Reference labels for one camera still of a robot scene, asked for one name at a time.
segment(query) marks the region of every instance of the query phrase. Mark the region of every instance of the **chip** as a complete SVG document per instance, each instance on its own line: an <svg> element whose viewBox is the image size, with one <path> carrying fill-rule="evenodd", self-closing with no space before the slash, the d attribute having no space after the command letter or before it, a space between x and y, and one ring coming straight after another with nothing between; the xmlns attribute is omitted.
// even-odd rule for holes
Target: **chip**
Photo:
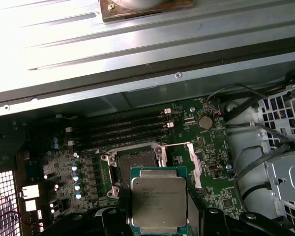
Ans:
<svg viewBox="0 0 295 236"><path fill-rule="evenodd" d="M224 208L231 207L233 205L232 199L224 199L223 200L223 206Z"/></svg>
<svg viewBox="0 0 295 236"><path fill-rule="evenodd" d="M130 188L130 167L155 167L156 156L153 150L138 154L123 155L117 159L117 167L122 188Z"/></svg>
<svg viewBox="0 0 295 236"><path fill-rule="evenodd" d="M186 234L186 176L185 167L131 168L134 234Z"/></svg>

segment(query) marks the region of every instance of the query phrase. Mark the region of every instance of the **wire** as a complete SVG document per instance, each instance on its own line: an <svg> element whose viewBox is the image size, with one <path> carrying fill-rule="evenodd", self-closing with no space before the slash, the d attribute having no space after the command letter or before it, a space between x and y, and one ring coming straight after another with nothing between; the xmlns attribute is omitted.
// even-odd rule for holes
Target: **wire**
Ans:
<svg viewBox="0 0 295 236"><path fill-rule="evenodd" d="M279 138L280 141L289 141L290 139L288 139L287 137L285 137L282 134L279 134L278 132L276 132L275 130L272 130L262 124L259 123L242 123L242 124L228 124L226 125L227 128L243 128L243 127L260 127L262 129L264 129L266 132L272 134L274 137ZM257 160L251 162L250 164L248 164L237 176L237 178L234 179L234 190L235 190L235 194L240 202L240 204L242 205L242 208L244 209L244 211L248 211L247 206L245 205L244 200L241 197L241 193L240 193L240 189L239 189L239 180L241 178L243 178L248 172L250 172L251 170L253 170L254 168L256 168L257 166L259 166L260 164L276 157L279 156L283 153L285 153L286 151L288 151L290 149L290 145L287 143L283 143L280 147L278 147L275 150L272 150L270 152L268 152L265 155L262 155L261 157L259 157Z"/></svg>
<svg viewBox="0 0 295 236"><path fill-rule="evenodd" d="M265 152L264 152L264 148L263 148L261 145L255 145L255 146L251 146L251 147L246 147L246 148L244 148L243 150L241 150L241 151L236 155L236 157L235 157L235 159L234 159L234 163L233 163L233 165L234 165L234 170L236 169L236 163L237 163L238 159L240 158L240 156L241 156L245 151L247 151L247 150L253 150L253 149L257 149L257 148L260 148L260 151L261 151L261 154L262 154L262 155L265 154Z"/></svg>
<svg viewBox="0 0 295 236"><path fill-rule="evenodd" d="M17 214L18 217L19 217L19 221L20 221L20 223L23 224L23 225L29 225L29 226L40 227L40 225L30 224L30 223L26 223L26 222L24 222L24 221L23 221L23 218L22 218L22 215L21 215L19 212L17 212L17 211L13 211L13 210L11 210L11 211L7 211L7 212L5 212L4 214L0 215L0 218L4 217L5 215L7 215L7 214L9 214L9 213Z"/></svg>
<svg viewBox="0 0 295 236"><path fill-rule="evenodd" d="M256 186L253 186L251 188L249 188L243 195L242 195L242 199L245 200L249 194L251 194L252 192L258 190L258 189L267 189L267 190L271 190L271 185L270 182L265 182L263 184L258 184Z"/></svg>
<svg viewBox="0 0 295 236"><path fill-rule="evenodd" d="M246 89L246 90L248 90L248 91L251 91L252 93L258 95L258 98L259 98L259 97L263 97L263 98L267 99L267 96L266 96L266 95L264 95L264 94L262 94L262 93L259 93L258 91L255 91L255 90L253 90L253 89L251 89L251 88L249 88L249 87L247 87L247 86L245 86L245 85L242 85L242 84L233 84L233 85L229 85L229 86L226 86L226 87L220 88L219 90L217 90L217 91L213 92L212 94L210 94L210 95L207 97L207 99L206 99L206 105L207 105L208 107L210 107L211 109L213 109L214 111L216 111L216 113L217 113L218 115L221 115L221 114L222 114L221 111L218 110L218 109L216 109L215 107L211 106L211 105L209 104L209 101L210 101L210 99L211 99L213 96L215 96L215 95L218 94L219 92L225 91L225 90L230 89L230 88L233 88L233 87L242 87L242 88L244 88L244 89Z"/></svg>
<svg viewBox="0 0 295 236"><path fill-rule="evenodd" d="M281 139L282 141L289 141L290 140L286 136L284 136L283 134L280 134L280 133L276 132L275 130L270 129L260 123L252 122L252 123L227 124L226 125L226 128L245 128L245 127L259 127L259 128L264 129L266 132L272 134L273 137Z"/></svg>

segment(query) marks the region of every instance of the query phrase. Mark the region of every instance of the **metal panel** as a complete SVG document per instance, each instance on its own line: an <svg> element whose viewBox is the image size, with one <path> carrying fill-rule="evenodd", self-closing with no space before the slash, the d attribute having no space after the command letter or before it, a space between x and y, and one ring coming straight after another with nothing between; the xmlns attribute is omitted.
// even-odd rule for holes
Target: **metal panel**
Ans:
<svg viewBox="0 0 295 236"><path fill-rule="evenodd" d="M295 1L196 0L109 24L96 0L17 2L0 1L0 92L295 36Z"/></svg>
<svg viewBox="0 0 295 236"><path fill-rule="evenodd" d="M72 112L77 110L82 113L81 104L84 104L85 108L88 108L85 109L85 113L98 112L97 114L99 115L100 113L109 111L120 111L120 108L116 105L110 109L109 107L113 103L105 100L103 100L105 104L96 103L97 105L92 107L92 104L94 104L92 100L87 101L86 99L126 92L124 94L124 100L126 101L127 109L137 108L188 97L204 96L223 86L238 82L257 87L266 86L275 80L283 78L292 69L295 69L295 53L187 71L183 72L179 78L175 74L171 74L145 79L139 82L134 81L120 85L107 85L106 87L73 92L71 94L50 94L48 97L38 96L35 99L30 98L1 103L0 116L51 106L55 107L48 108L43 112L50 112L51 109L61 112L62 104L72 102L77 102L70 104L70 110ZM150 91L145 93L143 89L148 88L150 88Z"/></svg>
<svg viewBox="0 0 295 236"><path fill-rule="evenodd" d="M266 162L273 195L280 200L295 201L295 151Z"/></svg>

